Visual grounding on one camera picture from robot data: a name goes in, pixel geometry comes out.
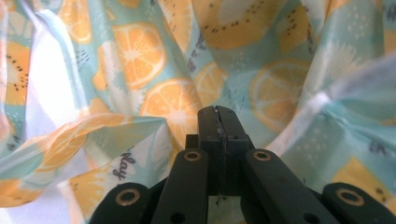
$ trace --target wrinkled cloth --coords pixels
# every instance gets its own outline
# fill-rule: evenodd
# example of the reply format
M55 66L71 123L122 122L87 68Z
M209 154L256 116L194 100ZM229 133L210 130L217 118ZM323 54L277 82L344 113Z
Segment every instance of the wrinkled cloth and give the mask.
M222 105L309 188L350 183L396 214L395 50L394 0L0 0L0 206L83 152L58 187L86 223L118 184L167 177ZM217 199L210 223L244 221Z

